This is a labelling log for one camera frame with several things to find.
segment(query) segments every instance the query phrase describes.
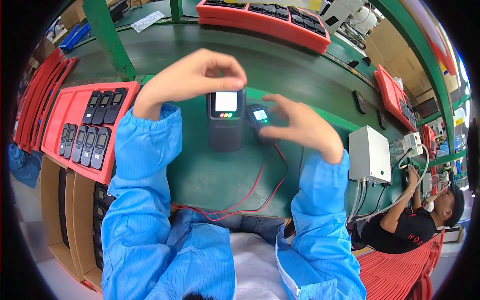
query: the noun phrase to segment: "hair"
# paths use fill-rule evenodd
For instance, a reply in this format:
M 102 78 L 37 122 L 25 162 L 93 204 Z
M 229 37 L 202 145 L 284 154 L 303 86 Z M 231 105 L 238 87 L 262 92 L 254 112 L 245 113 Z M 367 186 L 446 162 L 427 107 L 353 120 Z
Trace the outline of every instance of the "hair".
M 192 292 L 183 296 L 182 300 L 215 300 L 215 298 L 202 296 L 199 292 Z

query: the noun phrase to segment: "blue plastic bin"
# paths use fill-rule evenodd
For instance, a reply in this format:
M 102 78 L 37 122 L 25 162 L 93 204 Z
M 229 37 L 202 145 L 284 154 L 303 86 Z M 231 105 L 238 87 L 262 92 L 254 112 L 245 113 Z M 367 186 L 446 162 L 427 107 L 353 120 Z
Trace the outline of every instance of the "blue plastic bin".
M 75 44 L 90 30 L 90 24 L 87 23 L 85 24 L 82 28 L 78 29 L 80 27 L 79 24 L 75 26 L 70 32 L 67 37 L 62 41 L 62 43 L 59 45 L 59 48 L 62 49 L 63 51 L 70 51 L 73 49 Z

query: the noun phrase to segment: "black cap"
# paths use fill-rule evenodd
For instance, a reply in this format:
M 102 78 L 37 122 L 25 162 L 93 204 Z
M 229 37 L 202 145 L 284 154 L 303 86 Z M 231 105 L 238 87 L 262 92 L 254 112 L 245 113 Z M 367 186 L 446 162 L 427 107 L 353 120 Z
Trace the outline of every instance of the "black cap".
M 453 183 L 450 187 L 450 190 L 455 197 L 455 203 L 453 204 L 452 216 L 444 222 L 444 225 L 453 227 L 458 223 L 463 215 L 463 210 L 465 208 L 465 197 L 463 196 L 462 190 Z

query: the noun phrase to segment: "man in black t-shirt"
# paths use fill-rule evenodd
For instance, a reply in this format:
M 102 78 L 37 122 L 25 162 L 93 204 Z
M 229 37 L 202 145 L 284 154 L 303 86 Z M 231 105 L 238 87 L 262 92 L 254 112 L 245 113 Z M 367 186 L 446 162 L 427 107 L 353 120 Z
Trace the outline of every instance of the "man in black t-shirt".
M 412 251 L 428 242 L 440 226 L 453 227 L 461 218 L 465 199 L 459 187 L 452 186 L 437 195 L 431 213 L 421 206 L 420 188 L 413 191 L 419 176 L 414 168 L 408 170 L 408 187 L 400 195 L 406 197 L 385 215 L 377 215 L 370 222 L 359 221 L 352 232 L 352 244 L 368 245 L 377 251 L 398 254 Z M 413 195 L 412 214 L 404 208 Z

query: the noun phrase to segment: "person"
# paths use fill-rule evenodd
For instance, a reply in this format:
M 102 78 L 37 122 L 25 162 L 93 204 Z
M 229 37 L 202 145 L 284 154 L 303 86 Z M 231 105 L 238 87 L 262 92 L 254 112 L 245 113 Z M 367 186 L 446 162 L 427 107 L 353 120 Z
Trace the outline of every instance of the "person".
M 408 186 L 400 195 L 403 200 L 395 204 L 385 215 L 372 217 L 355 224 L 353 245 L 368 245 L 377 251 L 388 254 L 399 254 L 412 251 L 428 242 L 437 228 L 453 227 L 463 214 L 465 198 L 459 187 L 452 184 L 438 194 L 434 201 L 434 209 L 429 213 L 421 205 L 420 186 L 414 187 L 419 180 L 415 168 L 408 169 Z M 404 208 L 413 195 L 412 214 L 404 212 Z
M 377 17 L 367 5 L 369 3 L 365 3 L 355 16 L 350 19 L 352 27 L 362 35 L 366 35 L 370 29 L 377 25 Z
M 233 57 L 201 49 L 145 84 L 120 120 L 117 171 L 108 189 L 117 199 L 102 223 L 106 299 L 366 298 L 345 228 L 348 153 L 336 131 L 305 104 L 263 97 L 275 103 L 273 112 L 288 117 L 289 126 L 264 127 L 262 135 L 318 150 L 305 164 L 301 191 L 291 203 L 297 233 L 291 245 L 283 226 L 270 228 L 272 245 L 254 233 L 230 232 L 223 222 L 228 218 L 212 222 L 189 209 L 169 222 L 166 167 L 181 151 L 182 119 L 168 102 L 237 91 L 246 83 Z

